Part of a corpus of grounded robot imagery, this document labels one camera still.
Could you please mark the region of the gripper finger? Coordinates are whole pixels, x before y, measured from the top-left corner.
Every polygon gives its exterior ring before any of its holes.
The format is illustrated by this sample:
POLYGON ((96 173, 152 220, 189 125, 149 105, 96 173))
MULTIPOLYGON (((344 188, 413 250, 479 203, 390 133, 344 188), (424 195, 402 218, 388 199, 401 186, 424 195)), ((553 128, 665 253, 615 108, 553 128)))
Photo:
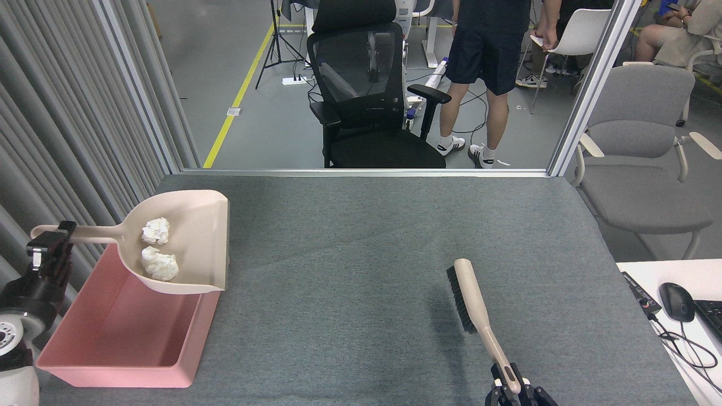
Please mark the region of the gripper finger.
POLYGON ((492 377, 494 378, 494 386, 485 397, 485 406, 491 405, 511 405, 512 401, 508 398, 507 378, 505 378, 502 365, 495 363, 490 368, 492 377))
POLYGON ((558 405, 541 386, 532 386, 527 378, 519 378, 519 382, 521 390, 517 398, 520 405, 558 405))

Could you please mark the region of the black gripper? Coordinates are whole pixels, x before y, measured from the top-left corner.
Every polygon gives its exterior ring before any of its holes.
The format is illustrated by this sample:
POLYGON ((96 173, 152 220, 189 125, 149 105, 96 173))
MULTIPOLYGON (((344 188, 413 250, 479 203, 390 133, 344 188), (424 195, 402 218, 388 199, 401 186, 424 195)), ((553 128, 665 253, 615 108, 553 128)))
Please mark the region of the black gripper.
POLYGON ((33 271, 40 278, 21 277, 2 289, 1 314, 20 316, 31 334, 51 329, 58 315, 58 287, 67 287, 72 272, 71 237, 76 226, 74 221, 61 221, 57 226, 33 228, 27 255, 33 255, 33 271))

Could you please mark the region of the person's hand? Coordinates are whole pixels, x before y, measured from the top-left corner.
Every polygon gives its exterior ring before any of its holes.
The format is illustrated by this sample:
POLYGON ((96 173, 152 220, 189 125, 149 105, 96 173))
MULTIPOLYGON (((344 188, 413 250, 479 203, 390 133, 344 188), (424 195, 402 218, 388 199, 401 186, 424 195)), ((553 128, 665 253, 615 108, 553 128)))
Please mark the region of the person's hand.
POLYGON ((556 47, 558 41, 556 21, 542 21, 539 20, 536 29, 532 32, 532 36, 541 39, 541 49, 543 51, 549 51, 556 47))

